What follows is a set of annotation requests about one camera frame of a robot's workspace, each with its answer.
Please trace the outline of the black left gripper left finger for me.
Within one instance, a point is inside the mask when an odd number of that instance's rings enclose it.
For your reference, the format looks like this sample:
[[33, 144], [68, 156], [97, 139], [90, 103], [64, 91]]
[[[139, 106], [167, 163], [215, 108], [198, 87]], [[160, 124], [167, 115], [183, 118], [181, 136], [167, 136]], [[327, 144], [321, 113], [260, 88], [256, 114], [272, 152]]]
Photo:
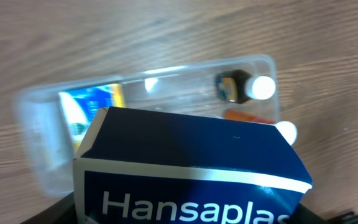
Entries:
[[73, 192], [21, 224], [75, 224]]

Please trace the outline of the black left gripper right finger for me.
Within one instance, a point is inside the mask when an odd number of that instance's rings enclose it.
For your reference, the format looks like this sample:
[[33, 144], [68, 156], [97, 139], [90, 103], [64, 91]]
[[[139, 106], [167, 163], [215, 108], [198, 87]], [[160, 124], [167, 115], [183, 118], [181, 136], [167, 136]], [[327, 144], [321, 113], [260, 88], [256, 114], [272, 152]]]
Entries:
[[300, 203], [290, 217], [290, 224], [325, 224], [325, 220]]

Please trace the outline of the clear plastic container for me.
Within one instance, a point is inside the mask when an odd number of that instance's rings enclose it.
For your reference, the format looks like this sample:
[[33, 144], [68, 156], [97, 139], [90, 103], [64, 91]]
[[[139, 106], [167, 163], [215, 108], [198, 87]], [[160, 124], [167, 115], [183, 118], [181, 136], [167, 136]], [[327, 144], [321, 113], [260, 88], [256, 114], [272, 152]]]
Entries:
[[127, 108], [222, 118], [228, 109], [243, 111], [274, 121], [280, 120], [278, 86], [267, 100], [242, 104], [217, 96], [215, 77], [230, 70], [276, 79], [273, 58], [265, 54], [206, 61], [137, 73], [114, 73], [69, 82], [35, 86], [23, 90], [15, 107], [27, 155], [42, 191], [63, 197], [73, 191], [73, 151], [58, 93], [86, 86], [120, 83]]

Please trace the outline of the white Hansaplast plaster box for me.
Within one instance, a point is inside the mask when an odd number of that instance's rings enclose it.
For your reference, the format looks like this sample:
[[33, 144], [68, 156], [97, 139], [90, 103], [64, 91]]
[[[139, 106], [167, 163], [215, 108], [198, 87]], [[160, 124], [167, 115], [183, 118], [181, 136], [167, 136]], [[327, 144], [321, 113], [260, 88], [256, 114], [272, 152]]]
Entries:
[[79, 223], [288, 223], [313, 181], [272, 124], [101, 108], [73, 160]]

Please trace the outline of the orange bottle white cap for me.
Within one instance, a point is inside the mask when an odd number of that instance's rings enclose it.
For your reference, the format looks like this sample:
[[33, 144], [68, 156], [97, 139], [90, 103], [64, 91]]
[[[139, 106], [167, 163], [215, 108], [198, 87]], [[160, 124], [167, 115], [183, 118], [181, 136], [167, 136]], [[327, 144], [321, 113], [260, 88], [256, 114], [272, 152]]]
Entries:
[[274, 121], [254, 114], [245, 113], [233, 109], [226, 110], [223, 114], [223, 118], [233, 121], [272, 124], [279, 130], [281, 135], [291, 146], [296, 142], [298, 137], [297, 127], [289, 121]]

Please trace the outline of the blue yellow VapoDrops box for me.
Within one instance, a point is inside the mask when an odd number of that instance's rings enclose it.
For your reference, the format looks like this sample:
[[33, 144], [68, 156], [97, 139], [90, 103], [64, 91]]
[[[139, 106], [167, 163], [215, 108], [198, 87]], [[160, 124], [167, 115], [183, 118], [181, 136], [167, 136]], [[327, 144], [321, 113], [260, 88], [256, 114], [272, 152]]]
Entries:
[[100, 108], [124, 108], [123, 86], [120, 83], [86, 86], [58, 93], [62, 115], [73, 151], [76, 152]]

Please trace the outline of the dark bottle white cap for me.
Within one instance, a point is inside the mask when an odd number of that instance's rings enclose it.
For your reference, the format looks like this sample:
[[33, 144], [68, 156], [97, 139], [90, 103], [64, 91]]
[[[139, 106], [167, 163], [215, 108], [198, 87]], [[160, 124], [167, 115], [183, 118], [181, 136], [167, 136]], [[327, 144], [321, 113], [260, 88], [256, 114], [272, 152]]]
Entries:
[[215, 77], [217, 96], [231, 103], [267, 100], [276, 91], [276, 83], [268, 76], [255, 76], [244, 70], [221, 72]]

